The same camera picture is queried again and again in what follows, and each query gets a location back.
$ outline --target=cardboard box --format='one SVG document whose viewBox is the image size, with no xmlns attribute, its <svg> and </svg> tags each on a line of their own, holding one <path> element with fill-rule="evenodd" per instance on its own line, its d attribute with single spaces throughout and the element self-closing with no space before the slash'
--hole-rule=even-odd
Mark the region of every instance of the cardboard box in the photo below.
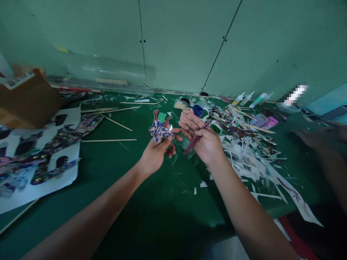
<svg viewBox="0 0 347 260">
<path fill-rule="evenodd" d="M 42 128 L 63 104 L 39 69 L 0 84 L 0 124 L 10 128 Z"/>
</svg>

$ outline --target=hand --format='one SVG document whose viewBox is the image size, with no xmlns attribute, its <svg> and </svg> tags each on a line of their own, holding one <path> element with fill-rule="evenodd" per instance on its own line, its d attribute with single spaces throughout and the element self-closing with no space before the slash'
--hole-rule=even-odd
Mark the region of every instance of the hand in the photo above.
<svg viewBox="0 0 347 260">
<path fill-rule="evenodd" d="M 181 133 L 189 141 L 192 141 L 196 135 L 202 136 L 194 145 L 194 150 L 207 166 L 225 158 L 219 136 L 210 127 L 201 129 L 205 123 L 200 118 L 189 112 L 187 115 L 182 113 L 180 119 L 178 124 L 182 127 Z"/>
<path fill-rule="evenodd" d="M 315 150 L 326 149 L 329 147 L 329 143 L 323 133 L 309 132 L 306 130 L 294 131 L 301 140 L 309 147 Z"/>
<path fill-rule="evenodd" d="M 178 133 L 179 131 L 179 128 L 172 129 L 172 133 Z M 174 134 L 173 137 L 178 141 L 183 140 L 181 136 L 176 134 Z M 159 170 L 164 161 L 164 154 L 167 154 L 170 159 L 172 158 L 172 155 L 176 154 L 176 147 L 171 141 L 172 136 L 170 135 L 162 140 L 160 144 L 155 142 L 154 138 L 150 140 L 146 149 L 143 151 L 140 160 L 136 164 L 139 171 L 145 174 L 146 178 Z"/>
</svg>

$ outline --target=green tablecloth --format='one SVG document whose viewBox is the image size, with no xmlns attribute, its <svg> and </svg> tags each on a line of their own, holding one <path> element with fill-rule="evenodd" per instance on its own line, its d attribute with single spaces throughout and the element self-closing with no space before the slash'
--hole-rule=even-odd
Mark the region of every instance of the green tablecloth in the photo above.
<svg viewBox="0 0 347 260">
<path fill-rule="evenodd" d="M 106 95 L 97 103 L 99 107 L 136 106 L 120 104 L 127 101 L 124 94 Z M 160 103 L 160 112 L 173 112 L 179 117 L 181 110 L 173 108 L 173 103 L 180 96 L 165 96 L 168 101 L 166 104 Z M 156 99 L 161 97 L 162 94 L 154 95 Z M 221 107 L 225 106 L 218 99 L 208 100 Z M 91 107 L 83 105 L 82 109 Z M 137 141 L 82 143 L 82 160 L 77 179 L 70 186 L 42 198 L 0 237 L 1 259 L 18 259 L 23 256 L 124 175 L 141 157 L 150 140 L 148 128 L 153 122 L 153 110 L 156 107 L 157 105 L 142 105 L 135 111 L 112 113 L 111 119 L 133 129 L 133 132 L 109 120 L 103 120 L 86 139 Z M 170 122 L 174 127 L 178 127 L 178 118 L 174 114 Z M 321 172 L 315 154 L 290 131 L 320 126 L 316 122 L 307 122 L 300 113 L 288 118 L 288 122 L 281 122 L 272 129 L 276 132 L 272 136 L 279 143 L 278 150 L 283 151 L 284 156 L 288 158 L 279 164 L 282 169 L 277 171 L 288 177 L 309 205 L 317 204 L 330 197 L 332 191 Z M 182 147 L 176 147 L 177 155 L 171 160 L 165 158 L 160 170 L 147 179 L 132 196 L 101 243 L 94 255 L 95 259 L 170 259 L 189 249 L 201 248 L 202 245 L 234 235 L 222 198 L 214 181 L 209 179 L 210 173 L 206 166 L 196 155 L 188 159 L 182 155 Z M 207 183 L 207 188 L 200 188 L 202 180 Z M 261 182 L 254 183 L 250 180 L 245 185 L 251 188 L 252 183 L 257 191 L 277 195 L 274 187 L 266 188 Z M 193 195 L 194 187 L 197 188 L 197 195 Z M 282 191 L 289 205 L 282 200 L 259 197 L 260 203 L 273 218 L 296 210 L 290 196 Z M 0 228 L 26 206 L 0 215 Z"/>
</svg>

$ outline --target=white glue bottle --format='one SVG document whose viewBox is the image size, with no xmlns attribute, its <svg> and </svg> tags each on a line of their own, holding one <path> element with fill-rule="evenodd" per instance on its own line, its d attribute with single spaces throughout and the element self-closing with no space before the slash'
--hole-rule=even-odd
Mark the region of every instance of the white glue bottle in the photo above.
<svg viewBox="0 0 347 260">
<path fill-rule="evenodd" d="M 239 95 L 237 98 L 235 98 L 235 100 L 231 103 L 231 105 L 236 106 L 243 99 L 244 94 L 245 94 L 245 92 L 243 92 L 241 95 Z"/>
<path fill-rule="evenodd" d="M 256 105 L 258 105 L 258 103 L 263 100 L 263 98 L 265 98 L 267 96 L 266 93 L 261 94 L 250 106 L 249 108 L 254 108 Z"/>
<path fill-rule="evenodd" d="M 254 93 L 254 91 L 251 94 L 249 94 L 248 96 L 246 96 L 245 99 L 242 100 L 240 105 L 245 105 L 252 98 L 253 93 Z"/>
<path fill-rule="evenodd" d="M 272 94 L 273 92 L 270 95 L 267 95 L 262 101 L 259 102 L 259 105 L 262 105 L 264 102 L 268 101 Z"/>
</svg>

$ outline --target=blue container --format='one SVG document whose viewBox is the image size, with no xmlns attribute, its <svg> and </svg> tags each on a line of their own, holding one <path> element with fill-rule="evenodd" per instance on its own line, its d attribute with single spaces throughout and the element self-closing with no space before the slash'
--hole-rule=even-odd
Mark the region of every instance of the blue container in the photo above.
<svg viewBox="0 0 347 260">
<path fill-rule="evenodd" d="M 194 115 L 196 115 L 197 117 L 201 117 L 202 112 L 204 111 L 204 109 L 202 108 L 202 106 L 194 105 L 193 106 L 193 111 L 194 111 Z"/>
</svg>

